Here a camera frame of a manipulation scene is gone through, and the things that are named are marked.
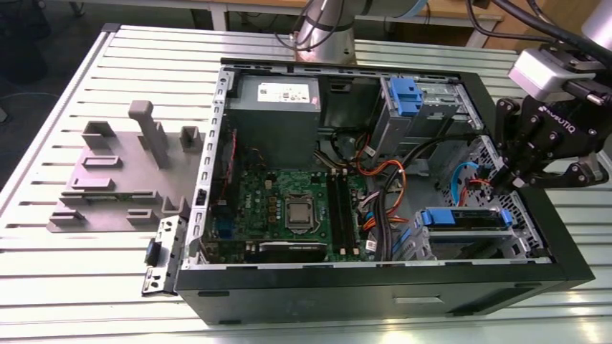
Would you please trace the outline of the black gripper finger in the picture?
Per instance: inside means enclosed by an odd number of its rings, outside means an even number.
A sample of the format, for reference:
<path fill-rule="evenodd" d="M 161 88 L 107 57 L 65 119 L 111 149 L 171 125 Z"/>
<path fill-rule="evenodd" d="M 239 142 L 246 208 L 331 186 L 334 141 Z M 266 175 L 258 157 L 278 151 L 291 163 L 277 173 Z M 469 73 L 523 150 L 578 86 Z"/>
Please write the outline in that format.
<path fill-rule="evenodd" d="M 599 154 L 590 153 L 565 161 L 542 163 L 530 172 L 515 172 L 510 185 L 514 188 L 586 188 L 605 184 L 610 179 L 611 173 Z"/>
<path fill-rule="evenodd" d="M 497 103 L 495 142 L 503 167 L 495 176 L 495 193 L 509 194 L 515 186 L 513 182 L 522 175 L 523 166 L 519 157 L 522 107 L 513 98 L 503 98 Z"/>

